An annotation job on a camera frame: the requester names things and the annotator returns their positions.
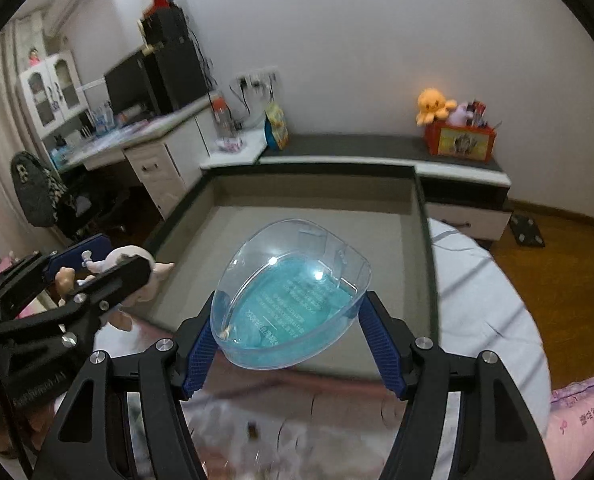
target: chair backrest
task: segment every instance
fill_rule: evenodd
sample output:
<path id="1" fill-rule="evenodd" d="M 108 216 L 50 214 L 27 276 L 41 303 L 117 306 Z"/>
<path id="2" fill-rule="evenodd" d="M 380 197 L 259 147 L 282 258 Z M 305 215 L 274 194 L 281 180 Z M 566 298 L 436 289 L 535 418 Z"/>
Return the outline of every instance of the chair backrest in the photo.
<path id="1" fill-rule="evenodd" d="M 68 189 L 50 168 L 32 153 L 19 152 L 10 162 L 10 173 L 27 221 L 35 227 L 55 225 L 57 204 L 60 200 L 68 200 Z"/>

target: pen holder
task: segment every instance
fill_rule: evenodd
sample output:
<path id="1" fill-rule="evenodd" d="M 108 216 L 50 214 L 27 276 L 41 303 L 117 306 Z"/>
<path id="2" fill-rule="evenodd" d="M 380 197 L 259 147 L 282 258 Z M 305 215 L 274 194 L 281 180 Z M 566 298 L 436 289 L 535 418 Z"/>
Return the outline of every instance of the pen holder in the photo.
<path id="1" fill-rule="evenodd" d="M 492 128 L 450 126 L 435 121 L 426 126 L 424 139 L 431 155 L 457 156 L 488 162 L 493 156 L 496 131 Z"/>

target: blue container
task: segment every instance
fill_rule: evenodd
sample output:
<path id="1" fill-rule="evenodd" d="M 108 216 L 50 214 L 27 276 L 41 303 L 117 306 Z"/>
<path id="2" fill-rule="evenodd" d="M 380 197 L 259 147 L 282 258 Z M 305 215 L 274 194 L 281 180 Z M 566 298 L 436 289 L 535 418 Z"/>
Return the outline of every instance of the blue container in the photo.
<path id="1" fill-rule="evenodd" d="M 307 220 L 275 222 L 235 254 L 212 300 L 212 334 L 233 364 L 295 365 L 348 330 L 370 282 L 355 249 Z"/>

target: round table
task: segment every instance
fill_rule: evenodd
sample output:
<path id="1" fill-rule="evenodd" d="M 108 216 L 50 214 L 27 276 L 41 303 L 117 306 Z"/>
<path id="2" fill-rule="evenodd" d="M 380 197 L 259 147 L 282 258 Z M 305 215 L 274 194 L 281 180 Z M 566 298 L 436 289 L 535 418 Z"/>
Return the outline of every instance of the round table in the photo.
<path id="1" fill-rule="evenodd" d="M 467 356 L 477 356 L 483 349 L 495 351 L 545 434 L 550 375 L 532 317 L 490 253 L 446 224 L 429 223 L 440 295 L 440 345 Z M 96 348 L 117 356 L 141 351 L 160 336 L 139 324 L 132 333 L 108 326 L 98 334 Z M 183 403 L 195 444 L 218 449 L 236 462 L 246 441 L 246 425 L 254 420 L 261 438 L 276 447 L 282 461 L 315 461 L 325 478 L 377 478 L 404 404 L 381 385 L 348 388 L 346 392 L 352 393 L 344 397 L 339 389 L 327 393 L 326 380 L 318 387 L 316 379 L 290 375 L 250 372 L 218 359 L 204 389 Z M 448 477 L 458 411 L 459 394 L 450 394 L 434 479 Z M 139 459 L 146 447 L 138 436 L 134 438 Z M 299 439 L 316 445 L 297 452 Z"/>

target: drawer handle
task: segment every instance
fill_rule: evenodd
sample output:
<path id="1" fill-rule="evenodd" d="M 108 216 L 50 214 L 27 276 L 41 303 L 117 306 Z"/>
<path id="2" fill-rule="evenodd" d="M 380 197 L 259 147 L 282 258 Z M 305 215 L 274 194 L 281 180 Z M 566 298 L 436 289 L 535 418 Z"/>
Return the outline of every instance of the drawer handle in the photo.
<path id="1" fill-rule="evenodd" d="M 455 224 L 454 222 L 448 222 L 447 220 L 442 220 L 443 223 L 448 224 L 449 226 L 454 227 L 455 229 L 463 229 L 465 227 L 472 227 L 470 222 L 464 222 L 462 224 Z"/>

